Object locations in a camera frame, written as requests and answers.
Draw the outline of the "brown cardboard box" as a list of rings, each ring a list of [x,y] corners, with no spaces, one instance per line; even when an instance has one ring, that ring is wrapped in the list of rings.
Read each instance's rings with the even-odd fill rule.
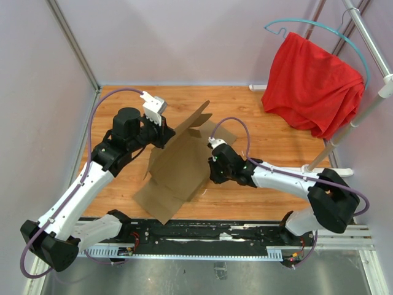
[[[164,149],[153,148],[145,175],[150,179],[135,193],[136,203],[162,224],[166,224],[185,202],[209,180],[208,138],[216,126],[205,101],[175,128]]]

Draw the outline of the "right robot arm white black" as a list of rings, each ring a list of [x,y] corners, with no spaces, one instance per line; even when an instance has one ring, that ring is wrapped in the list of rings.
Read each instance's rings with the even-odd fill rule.
[[[244,159],[223,140],[208,143],[210,179],[216,184],[234,181],[240,186],[275,189],[309,202],[302,211],[291,211],[278,230],[279,241],[291,246],[300,236],[326,229],[342,234],[360,203],[359,195],[334,170],[300,173],[259,159]]]

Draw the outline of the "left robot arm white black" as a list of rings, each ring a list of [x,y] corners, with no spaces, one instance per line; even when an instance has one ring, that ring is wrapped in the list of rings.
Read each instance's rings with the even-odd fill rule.
[[[87,248],[113,238],[125,243],[131,237],[131,219],[118,210],[83,226],[76,223],[94,198],[134,161],[147,145],[164,148],[176,134],[167,126],[163,111],[122,108],[112,128],[91,152],[84,169],[57,203],[38,221],[25,221],[20,232],[26,248],[57,272],[67,269]]]

